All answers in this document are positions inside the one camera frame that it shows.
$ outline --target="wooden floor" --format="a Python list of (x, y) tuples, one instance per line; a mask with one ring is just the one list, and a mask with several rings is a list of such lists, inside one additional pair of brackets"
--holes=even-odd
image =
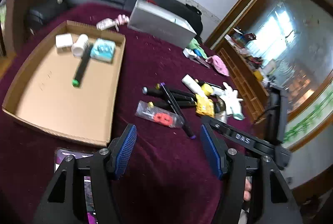
[(0, 79), (8, 69), (8, 67), (11, 65), (14, 57), (9, 57), (9, 58), (2, 58), (0, 57)]

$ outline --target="silver screw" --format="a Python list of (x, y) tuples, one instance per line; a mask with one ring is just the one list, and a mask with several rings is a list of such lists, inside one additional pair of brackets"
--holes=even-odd
[(234, 149), (234, 148), (230, 148), (230, 149), (228, 149), (228, 153), (229, 153), (230, 155), (235, 155), (235, 154), (237, 153), (237, 150)]
[(265, 161), (265, 162), (270, 162), (270, 161), (271, 161), (271, 158), (270, 158), (268, 155), (265, 155), (265, 156), (264, 156), (264, 161)]
[(102, 148), (99, 150), (99, 154), (101, 155), (106, 155), (109, 153), (109, 150), (107, 148)]
[(73, 159), (73, 155), (69, 154), (65, 157), (65, 161), (71, 161)]

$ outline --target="purple velvet cloth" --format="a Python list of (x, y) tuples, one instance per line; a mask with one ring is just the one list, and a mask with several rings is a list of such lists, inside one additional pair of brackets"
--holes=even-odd
[[(51, 22), (30, 38), (0, 82), (0, 102), (29, 53), (53, 28), (65, 20), (96, 25), (104, 18), (127, 14), (104, 5), (80, 5)], [(215, 84), (227, 82), (221, 76), (187, 59), (181, 48), (145, 33), (120, 26), (126, 36), (126, 47), (119, 77), (112, 137), (121, 135), (128, 123), (137, 126), (138, 138), (124, 176), (113, 183), (113, 189), (124, 223), (210, 223), (221, 193), (221, 182), (212, 174), (202, 148), (200, 117), (194, 109), (184, 110), (195, 140), (182, 129), (171, 129), (136, 117), (139, 100), (152, 97), (142, 94), (142, 87), (157, 82), (187, 90), (181, 79), (189, 74)], [(204, 47), (207, 55), (213, 55)], [(248, 131), (250, 122), (228, 123)], [(34, 211), (53, 175), (57, 147), (95, 152), (96, 148), (41, 134), (12, 122), (0, 114), (0, 210), (3, 217), (16, 223), (31, 223)]]

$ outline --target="silver box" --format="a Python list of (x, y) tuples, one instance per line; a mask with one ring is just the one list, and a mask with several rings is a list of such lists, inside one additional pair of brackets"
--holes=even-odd
[(127, 26), (166, 40), (182, 49), (196, 36), (185, 19), (144, 0), (136, 1)]

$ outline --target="human hand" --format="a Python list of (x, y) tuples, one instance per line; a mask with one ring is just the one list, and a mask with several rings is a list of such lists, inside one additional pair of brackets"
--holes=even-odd
[(249, 182), (248, 179), (245, 179), (245, 190), (244, 190), (244, 197), (243, 197), (243, 199), (245, 201), (249, 201), (251, 199), (251, 193), (250, 193), (251, 189), (252, 189), (251, 183)]

